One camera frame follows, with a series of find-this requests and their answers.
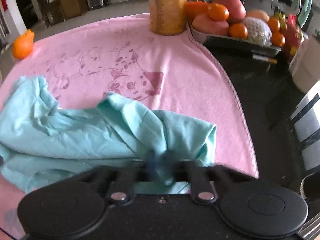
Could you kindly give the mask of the teal t-shirt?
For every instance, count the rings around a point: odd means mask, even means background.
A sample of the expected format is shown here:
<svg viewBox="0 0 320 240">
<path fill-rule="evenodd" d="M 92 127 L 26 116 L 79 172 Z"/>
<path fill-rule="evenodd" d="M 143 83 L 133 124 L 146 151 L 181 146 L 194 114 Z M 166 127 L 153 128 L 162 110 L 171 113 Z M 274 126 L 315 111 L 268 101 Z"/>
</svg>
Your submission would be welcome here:
<svg viewBox="0 0 320 240">
<path fill-rule="evenodd" d="M 1 175 L 28 193 L 100 165 L 151 165 L 138 193 L 183 194 L 173 165 L 213 163 L 216 125 L 108 93 L 97 106 L 62 109 L 44 77 L 21 77 L 1 110 Z"/>
</svg>

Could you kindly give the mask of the pink cartoon towel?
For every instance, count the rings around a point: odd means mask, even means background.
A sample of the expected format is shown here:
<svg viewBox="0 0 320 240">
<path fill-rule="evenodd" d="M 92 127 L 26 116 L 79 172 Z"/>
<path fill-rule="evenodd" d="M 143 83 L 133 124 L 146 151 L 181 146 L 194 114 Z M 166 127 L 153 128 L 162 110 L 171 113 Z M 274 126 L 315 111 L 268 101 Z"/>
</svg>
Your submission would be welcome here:
<svg viewBox="0 0 320 240">
<path fill-rule="evenodd" d="M 216 58 L 189 30 L 161 36 L 148 14 L 94 22 L 35 43 L 1 85 L 1 110 L 21 77 L 42 76 L 62 109 L 97 106 L 108 93 L 216 125 L 213 163 L 258 175 L 238 95 Z M 1 229 L 20 238 L 17 206 L 26 192 L 1 175 Z"/>
</svg>

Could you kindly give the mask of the cigarette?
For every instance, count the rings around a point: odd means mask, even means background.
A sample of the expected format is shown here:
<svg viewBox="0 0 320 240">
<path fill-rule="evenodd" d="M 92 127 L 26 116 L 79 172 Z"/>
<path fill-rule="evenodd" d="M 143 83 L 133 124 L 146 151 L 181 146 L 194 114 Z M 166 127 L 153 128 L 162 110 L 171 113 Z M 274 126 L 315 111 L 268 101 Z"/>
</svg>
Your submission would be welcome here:
<svg viewBox="0 0 320 240">
<path fill-rule="evenodd" d="M 263 62 L 268 62 L 270 64 L 276 64 L 277 60 L 267 57 L 267 56 L 261 56 L 261 55 L 257 55 L 257 54 L 253 54 L 252 55 L 252 59 L 253 60 L 257 60 L 257 61 L 263 61 Z"/>
</svg>

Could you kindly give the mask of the metal fruit tray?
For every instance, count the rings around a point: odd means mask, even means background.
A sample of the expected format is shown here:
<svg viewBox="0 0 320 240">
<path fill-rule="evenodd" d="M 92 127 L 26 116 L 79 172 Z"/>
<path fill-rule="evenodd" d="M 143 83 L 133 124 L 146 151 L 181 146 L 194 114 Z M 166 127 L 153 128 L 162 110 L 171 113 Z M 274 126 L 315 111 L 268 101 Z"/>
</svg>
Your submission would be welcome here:
<svg viewBox="0 0 320 240">
<path fill-rule="evenodd" d="M 204 45 L 208 49 L 217 49 L 220 51 L 225 50 L 227 52 L 231 52 L 231 50 L 244 51 L 247 53 L 258 54 L 267 57 L 275 57 L 279 52 L 281 52 L 281 48 L 279 47 L 263 46 L 252 43 L 249 40 L 201 33 L 195 30 L 190 24 L 189 28 L 194 40 Z"/>
</svg>

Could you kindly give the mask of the white cup with green lid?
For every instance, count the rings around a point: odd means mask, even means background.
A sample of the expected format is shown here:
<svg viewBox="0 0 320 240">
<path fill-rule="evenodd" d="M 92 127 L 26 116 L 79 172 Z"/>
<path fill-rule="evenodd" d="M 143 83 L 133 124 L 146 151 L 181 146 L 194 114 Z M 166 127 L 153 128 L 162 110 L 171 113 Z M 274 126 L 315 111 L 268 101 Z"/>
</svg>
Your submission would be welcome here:
<svg viewBox="0 0 320 240">
<path fill-rule="evenodd" d="M 310 35 L 302 42 L 289 72 L 295 86 L 305 94 L 319 81 L 319 34 Z"/>
</svg>

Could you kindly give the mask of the net-wrapped pale fruit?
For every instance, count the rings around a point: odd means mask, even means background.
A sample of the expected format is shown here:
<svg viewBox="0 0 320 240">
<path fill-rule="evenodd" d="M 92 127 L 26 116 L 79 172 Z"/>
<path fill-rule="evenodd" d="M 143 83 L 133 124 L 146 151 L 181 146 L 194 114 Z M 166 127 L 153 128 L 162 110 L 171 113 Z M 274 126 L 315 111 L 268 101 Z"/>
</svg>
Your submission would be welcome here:
<svg viewBox="0 0 320 240">
<path fill-rule="evenodd" d="M 246 17 L 242 23 L 247 28 L 247 39 L 249 41 L 261 46 L 270 46 L 272 44 L 272 31 L 265 21 L 259 18 Z"/>
</svg>

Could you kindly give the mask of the bumpy orange citrus fruit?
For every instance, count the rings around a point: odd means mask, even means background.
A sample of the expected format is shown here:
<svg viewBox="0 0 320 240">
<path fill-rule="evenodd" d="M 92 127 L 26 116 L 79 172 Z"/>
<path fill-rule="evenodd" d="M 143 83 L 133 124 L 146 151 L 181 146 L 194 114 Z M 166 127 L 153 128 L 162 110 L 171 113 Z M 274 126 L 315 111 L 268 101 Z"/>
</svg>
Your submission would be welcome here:
<svg viewBox="0 0 320 240">
<path fill-rule="evenodd" d="M 33 51 L 34 37 L 34 32 L 28 29 L 24 34 L 16 38 L 12 46 L 12 54 L 15 59 L 25 59 Z"/>
</svg>

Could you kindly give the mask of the large red apple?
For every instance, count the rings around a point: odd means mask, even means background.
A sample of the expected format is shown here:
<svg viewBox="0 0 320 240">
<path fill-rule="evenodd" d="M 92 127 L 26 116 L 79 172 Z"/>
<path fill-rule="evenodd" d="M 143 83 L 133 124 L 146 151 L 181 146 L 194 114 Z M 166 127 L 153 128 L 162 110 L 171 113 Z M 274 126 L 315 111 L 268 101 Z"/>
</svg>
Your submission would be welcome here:
<svg viewBox="0 0 320 240">
<path fill-rule="evenodd" d="M 246 9 L 240 0 L 212 0 L 212 2 L 219 3 L 228 9 L 229 25 L 239 23 L 246 17 Z"/>
</svg>

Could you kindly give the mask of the wooden cabinet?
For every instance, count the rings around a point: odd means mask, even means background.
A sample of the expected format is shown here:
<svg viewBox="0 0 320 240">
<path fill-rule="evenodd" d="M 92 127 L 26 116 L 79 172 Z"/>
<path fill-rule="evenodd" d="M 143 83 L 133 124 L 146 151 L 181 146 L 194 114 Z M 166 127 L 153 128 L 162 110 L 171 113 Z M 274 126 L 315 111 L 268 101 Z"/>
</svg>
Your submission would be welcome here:
<svg viewBox="0 0 320 240">
<path fill-rule="evenodd" d="M 89 9 L 87 0 L 37 0 L 46 27 L 81 16 Z"/>
</svg>

